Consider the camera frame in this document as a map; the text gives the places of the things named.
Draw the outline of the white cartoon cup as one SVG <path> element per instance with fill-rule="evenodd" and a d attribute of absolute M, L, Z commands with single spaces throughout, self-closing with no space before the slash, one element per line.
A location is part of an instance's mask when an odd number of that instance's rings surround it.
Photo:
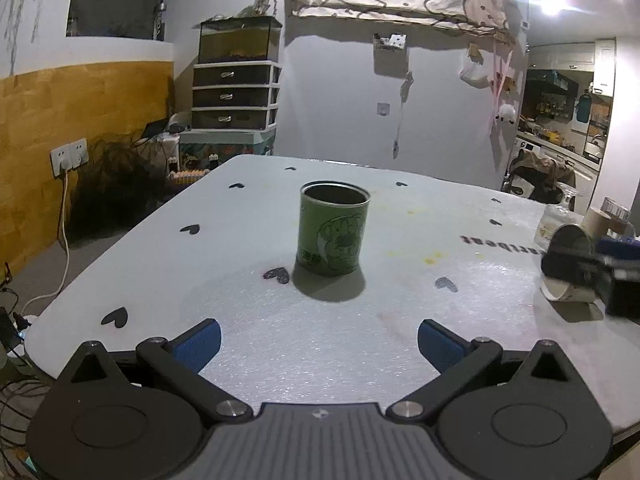
<path fill-rule="evenodd" d="M 592 240 L 581 226 L 560 226 L 541 259 L 544 296 L 551 302 L 589 304 L 596 300 L 592 271 L 586 266 L 593 256 Z"/>

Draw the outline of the glass terrarium tank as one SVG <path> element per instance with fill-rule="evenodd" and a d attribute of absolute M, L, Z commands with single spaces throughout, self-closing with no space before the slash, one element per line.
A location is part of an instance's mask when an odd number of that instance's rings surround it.
<path fill-rule="evenodd" d="M 201 22 L 198 62 L 277 62 L 281 32 L 282 24 L 265 15 Z"/>

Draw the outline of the white drawer unit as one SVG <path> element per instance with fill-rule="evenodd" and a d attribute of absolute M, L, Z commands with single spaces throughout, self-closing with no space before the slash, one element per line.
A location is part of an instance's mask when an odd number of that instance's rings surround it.
<path fill-rule="evenodd" d="M 267 130 L 277 123 L 282 67 L 271 61 L 193 67 L 192 127 Z"/>

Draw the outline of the white wall socket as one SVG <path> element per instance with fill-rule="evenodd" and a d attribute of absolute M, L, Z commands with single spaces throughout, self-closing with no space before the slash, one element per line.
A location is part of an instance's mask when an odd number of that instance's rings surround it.
<path fill-rule="evenodd" d="M 63 172 L 75 170 L 89 161 L 88 142 L 82 138 L 64 144 L 50 151 L 50 162 L 53 177 L 58 178 Z"/>

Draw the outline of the brown covered chair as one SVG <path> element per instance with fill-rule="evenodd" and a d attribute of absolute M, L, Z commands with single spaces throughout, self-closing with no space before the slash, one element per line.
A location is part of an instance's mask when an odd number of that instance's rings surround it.
<path fill-rule="evenodd" d="M 558 204 L 561 184 L 576 188 L 575 171 L 565 162 L 517 148 L 502 182 L 502 192 L 543 204 Z"/>

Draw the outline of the white plush toy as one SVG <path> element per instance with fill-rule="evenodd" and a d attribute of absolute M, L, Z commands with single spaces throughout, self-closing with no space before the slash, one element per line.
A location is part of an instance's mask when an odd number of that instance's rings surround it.
<path fill-rule="evenodd" d="M 511 125 L 516 123 L 518 119 L 518 113 L 515 107 L 509 103 L 503 103 L 498 107 L 495 120 L 497 122 L 508 122 Z"/>

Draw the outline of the green cartoon cup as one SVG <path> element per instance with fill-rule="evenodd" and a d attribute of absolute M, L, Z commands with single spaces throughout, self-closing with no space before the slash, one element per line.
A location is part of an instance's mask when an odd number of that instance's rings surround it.
<path fill-rule="evenodd" d="M 296 262 L 322 276 L 351 274 L 359 266 L 371 196 L 340 181 L 311 181 L 300 189 Z"/>

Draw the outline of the clear stemmed glass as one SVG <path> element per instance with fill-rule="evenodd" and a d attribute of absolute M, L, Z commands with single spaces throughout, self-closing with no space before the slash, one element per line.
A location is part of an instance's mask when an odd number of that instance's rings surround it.
<path fill-rule="evenodd" d="M 548 204 L 544 208 L 534 237 L 534 242 L 544 250 L 548 249 L 553 234 L 561 226 L 582 222 L 582 216 L 572 209 L 572 201 L 578 195 L 576 188 L 562 182 L 556 187 L 561 193 L 560 201 L 557 204 Z"/>

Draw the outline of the beige cup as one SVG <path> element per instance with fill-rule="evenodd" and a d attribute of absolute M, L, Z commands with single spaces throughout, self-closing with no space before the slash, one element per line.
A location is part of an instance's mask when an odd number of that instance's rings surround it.
<path fill-rule="evenodd" d="M 608 212 L 590 207 L 582 218 L 582 229 L 592 240 L 600 240 L 606 236 L 617 238 L 625 234 L 627 223 L 612 217 Z"/>

